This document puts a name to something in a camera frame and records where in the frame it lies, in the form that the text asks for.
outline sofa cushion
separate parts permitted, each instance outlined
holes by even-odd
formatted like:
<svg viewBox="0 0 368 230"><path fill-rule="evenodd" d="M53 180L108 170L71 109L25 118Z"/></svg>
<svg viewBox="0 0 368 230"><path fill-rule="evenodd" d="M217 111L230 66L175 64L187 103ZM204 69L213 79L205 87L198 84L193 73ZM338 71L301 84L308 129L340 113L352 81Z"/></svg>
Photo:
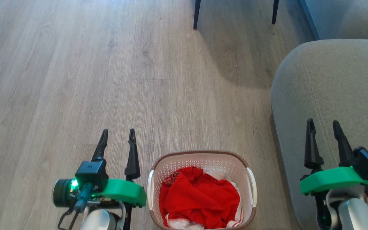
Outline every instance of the sofa cushion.
<svg viewBox="0 0 368 230"><path fill-rule="evenodd" d="M317 39L368 39L368 0L301 0Z"/></svg>
<svg viewBox="0 0 368 230"><path fill-rule="evenodd" d="M352 148L368 149L368 40L321 40L295 48L271 88L273 119L292 205L302 229L317 229L314 198L300 194L305 129L313 118L323 169L338 166L333 136L338 120Z"/></svg>

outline brown basket rim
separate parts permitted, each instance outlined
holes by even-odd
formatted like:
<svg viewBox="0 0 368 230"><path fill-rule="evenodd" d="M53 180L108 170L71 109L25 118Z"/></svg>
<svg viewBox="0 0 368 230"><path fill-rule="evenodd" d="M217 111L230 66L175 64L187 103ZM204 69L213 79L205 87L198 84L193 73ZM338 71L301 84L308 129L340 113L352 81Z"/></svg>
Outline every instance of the brown basket rim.
<svg viewBox="0 0 368 230"><path fill-rule="evenodd" d="M245 166L245 168L249 168L248 163L238 154L233 153L233 152L228 152L228 151L220 151L220 150L189 150L189 151L181 151L181 152L174 152L174 153L170 153L164 156L161 156L157 159L157 161L153 164L153 167L151 168L151 170L155 170L156 166L160 163L161 160L169 157L169 156L178 156L178 155L184 155L184 154L195 154L195 153L216 153L216 154L225 154L225 155L231 155L233 157L238 158L238 160L240 160L242 162L242 164ZM243 229L245 227L247 227L252 220L255 217L255 214L257 213L257 207L253 207L252 208L252 212L251 215L249 216L249 218L247 219L247 221L245 221L245 223L240 224L236 227L224 227L224 228L220 228L223 230L238 230L238 229ZM163 223L159 223L159 221L156 219L154 211L150 210L150 216L151 219L153 220L153 222L162 230L176 230L175 228L170 228L170 227L166 227L164 226Z"/></svg>
<svg viewBox="0 0 368 230"><path fill-rule="evenodd" d="M178 155L184 155L184 154L196 154L196 153L215 153L215 154L225 154L225 155L231 155L233 157L238 158L242 162L242 164L245 166L245 168L249 168L248 163L238 154L228 151L219 151L219 150L190 150L190 151L181 151L181 152L174 152L169 153L167 155L161 156L157 159L157 161L153 164L153 167L151 170L155 170L156 166L160 163L161 160L170 157L170 156L178 156Z"/></svg>

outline sofa seam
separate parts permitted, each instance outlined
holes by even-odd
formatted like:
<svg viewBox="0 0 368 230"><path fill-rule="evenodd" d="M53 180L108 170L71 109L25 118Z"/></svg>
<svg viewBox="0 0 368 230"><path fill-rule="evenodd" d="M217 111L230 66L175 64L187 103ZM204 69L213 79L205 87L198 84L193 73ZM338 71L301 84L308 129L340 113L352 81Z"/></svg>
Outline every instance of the sofa seam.
<svg viewBox="0 0 368 230"><path fill-rule="evenodd" d="M317 98L316 98L315 92L313 90L313 84L311 83L311 78L309 77L308 71L306 69L305 60L303 58L303 50L299 51L299 58L300 58L301 63L302 63L302 71L303 71L303 74L305 76L306 84L307 84L308 91L309 91L310 96L311 96L312 103L314 105L315 113L316 113L317 118L319 119L319 122L320 122L320 125L321 125L322 137L326 142L327 155L329 156L329 159L332 161L333 165L336 165L336 161L334 160L334 157L330 154L330 153L333 153L333 155L334 155L333 148L330 144L329 138L327 138L329 136L329 134L327 133L327 129L326 129L326 126L325 126L325 121L324 121L322 113L321 113L321 108L320 108L320 106L317 102Z"/></svg>

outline green mount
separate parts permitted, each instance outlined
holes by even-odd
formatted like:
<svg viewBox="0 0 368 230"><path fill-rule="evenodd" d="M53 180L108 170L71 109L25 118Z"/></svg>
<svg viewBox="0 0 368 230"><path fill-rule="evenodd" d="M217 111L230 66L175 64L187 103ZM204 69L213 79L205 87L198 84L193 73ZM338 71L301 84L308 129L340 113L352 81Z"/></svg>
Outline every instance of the green mount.
<svg viewBox="0 0 368 230"><path fill-rule="evenodd" d="M362 179L353 167L337 167L313 173L300 183L302 194L323 192L330 189L346 188L359 185L368 185L368 180Z"/></svg>
<svg viewBox="0 0 368 230"><path fill-rule="evenodd" d="M104 196L135 206L145 206L147 199L142 186L122 179L109 179L104 191L94 193L93 196Z"/></svg>

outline black chair leg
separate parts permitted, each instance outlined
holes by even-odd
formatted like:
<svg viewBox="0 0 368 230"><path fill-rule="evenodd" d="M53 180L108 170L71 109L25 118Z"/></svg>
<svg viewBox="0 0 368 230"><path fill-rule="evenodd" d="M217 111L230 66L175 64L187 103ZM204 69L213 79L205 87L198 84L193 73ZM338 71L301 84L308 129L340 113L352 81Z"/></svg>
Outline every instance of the black chair leg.
<svg viewBox="0 0 368 230"><path fill-rule="evenodd" d="M279 0L273 0L272 24L276 22L276 15L278 13Z"/></svg>
<svg viewBox="0 0 368 230"><path fill-rule="evenodd" d="M195 12L194 12L194 29L197 29L198 14L200 13L201 0L195 0Z"/></svg>

